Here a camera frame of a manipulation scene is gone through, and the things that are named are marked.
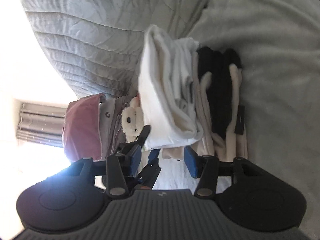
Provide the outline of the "white Winnie the Pooh sweatshirt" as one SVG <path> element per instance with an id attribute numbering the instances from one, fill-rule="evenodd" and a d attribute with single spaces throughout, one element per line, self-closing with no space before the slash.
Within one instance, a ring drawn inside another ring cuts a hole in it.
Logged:
<path id="1" fill-rule="evenodd" d="M 145 32 L 138 92 L 144 123 L 151 127 L 149 150 L 191 145 L 203 136 L 193 77 L 198 47 L 192 38 L 174 40 L 156 25 Z"/>

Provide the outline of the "white plush dog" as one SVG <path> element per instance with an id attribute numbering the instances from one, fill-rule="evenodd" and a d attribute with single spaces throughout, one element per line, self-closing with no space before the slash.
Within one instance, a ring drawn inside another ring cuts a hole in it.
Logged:
<path id="1" fill-rule="evenodd" d="M 135 141 L 140 135 L 144 127 L 144 120 L 139 97 L 132 98 L 129 106 L 123 109 L 121 125 L 127 142 Z"/>

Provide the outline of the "folded grey quilt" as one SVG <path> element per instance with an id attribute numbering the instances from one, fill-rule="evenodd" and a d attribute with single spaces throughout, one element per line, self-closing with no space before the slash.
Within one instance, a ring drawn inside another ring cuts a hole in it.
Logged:
<path id="1" fill-rule="evenodd" d="M 129 106 L 131 98 L 121 96 L 103 100 L 99 105 L 99 129 L 102 145 L 101 158 L 105 159 L 115 152 L 119 144 L 126 142 L 121 124 L 123 109 Z"/>

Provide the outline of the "mauve pillow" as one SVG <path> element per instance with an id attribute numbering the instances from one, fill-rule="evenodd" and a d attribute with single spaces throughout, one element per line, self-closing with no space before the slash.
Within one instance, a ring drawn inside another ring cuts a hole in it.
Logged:
<path id="1" fill-rule="evenodd" d="M 104 94 L 99 93 L 69 103 L 62 129 L 62 142 L 70 161 L 101 159 L 100 104 L 104 101 Z"/>

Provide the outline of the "grey curtain right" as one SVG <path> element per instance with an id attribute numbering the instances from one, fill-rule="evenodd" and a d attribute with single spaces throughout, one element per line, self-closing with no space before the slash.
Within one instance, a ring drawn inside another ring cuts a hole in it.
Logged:
<path id="1" fill-rule="evenodd" d="M 62 107 L 23 103 L 20 108 L 16 138 L 62 148 L 65 114 L 66 109 Z"/>

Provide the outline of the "cream folded garment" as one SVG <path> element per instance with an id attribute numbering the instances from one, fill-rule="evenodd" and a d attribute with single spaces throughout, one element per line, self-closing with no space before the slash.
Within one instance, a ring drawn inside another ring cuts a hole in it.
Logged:
<path id="1" fill-rule="evenodd" d="M 202 47 L 197 54 L 193 73 L 196 113 L 203 137 L 191 147 L 199 155 L 214 155 L 221 161 L 247 158 L 245 108 L 240 103 L 240 57 L 231 48 L 221 53 Z"/>

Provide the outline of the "grey quilted headboard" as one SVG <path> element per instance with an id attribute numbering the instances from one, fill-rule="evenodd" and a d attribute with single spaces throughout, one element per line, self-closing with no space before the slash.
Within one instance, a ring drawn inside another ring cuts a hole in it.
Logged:
<path id="1" fill-rule="evenodd" d="M 53 67 L 78 97 L 137 90 L 144 33 L 189 34 L 208 0 L 22 0 Z"/>

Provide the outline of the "grey bed sheet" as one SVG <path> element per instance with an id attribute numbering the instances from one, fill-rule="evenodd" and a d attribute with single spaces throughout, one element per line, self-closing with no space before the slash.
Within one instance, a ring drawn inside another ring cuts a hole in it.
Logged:
<path id="1" fill-rule="evenodd" d="M 319 239 L 319 0 L 159 0 L 152 22 L 238 52 L 249 159 L 304 194 Z"/>

